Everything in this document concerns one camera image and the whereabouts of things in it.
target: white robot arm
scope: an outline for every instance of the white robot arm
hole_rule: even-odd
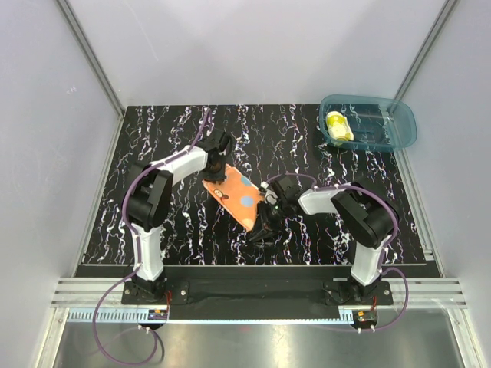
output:
[[[382,252],[397,230],[398,209],[366,179],[336,188],[308,189],[288,176],[261,185],[265,197],[250,240],[268,238],[282,229],[282,220],[298,213],[339,213],[356,241],[351,267],[351,297],[360,300],[380,280]]]
[[[172,187],[198,172],[203,172],[204,178],[212,182],[224,180],[225,160],[231,145],[232,137],[215,129],[194,147],[186,146],[178,153],[147,166],[142,163],[132,165],[128,183],[132,183],[147,167],[162,163],[138,182],[127,203],[128,218],[137,230],[137,234],[132,233],[135,255],[138,254],[137,238],[140,239],[141,259],[136,260],[133,267],[138,270],[133,282],[139,288],[154,294],[157,279],[163,272],[160,233],[169,211]]]

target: orange paper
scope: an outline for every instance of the orange paper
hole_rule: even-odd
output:
[[[250,232],[257,216],[257,204],[263,200],[258,187],[247,179],[236,167],[226,165],[225,179],[221,183],[206,182],[203,185],[220,205],[237,222]]]

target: table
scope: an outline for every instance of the table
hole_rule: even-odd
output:
[[[203,106],[128,107],[110,165],[83,264],[133,261],[129,230],[120,204],[130,163],[150,162],[181,150],[195,136]],[[424,263],[423,249],[392,153],[349,151],[329,146],[318,128],[318,105],[210,106],[213,126],[236,140],[229,163],[257,186],[283,172],[308,173],[318,185],[368,177],[400,208],[400,233],[387,262]],[[348,112],[356,113],[356,107]],[[301,181],[309,185],[308,180]],[[354,256],[354,241],[338,215],[290,218],[281,236],[258,247],[203,188],[198,174],[173,189],[164,223],[162,258],[167,265],[332,265]]]

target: white wall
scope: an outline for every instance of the white wall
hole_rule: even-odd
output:
[[[33,366],[117,117],[54,1],[0,0],[0,366]]]
[[[419,136],[409,148],[449,276],[460,279],[491,362],[491,2],[461,1],[404,101]]]
[[[392,97],[443,0],[70,0],[123,104]]]

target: blue plastic container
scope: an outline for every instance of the blue plastic container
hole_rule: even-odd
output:
[[[336,140],[328,134],[326,116],[331,111],[348,118],[354,141]],[[327,96],[319,107],[319,127],[328,144],[349,150],[393,152],[410,146],[417,138],[411,109],[405,103],[387,98]]]

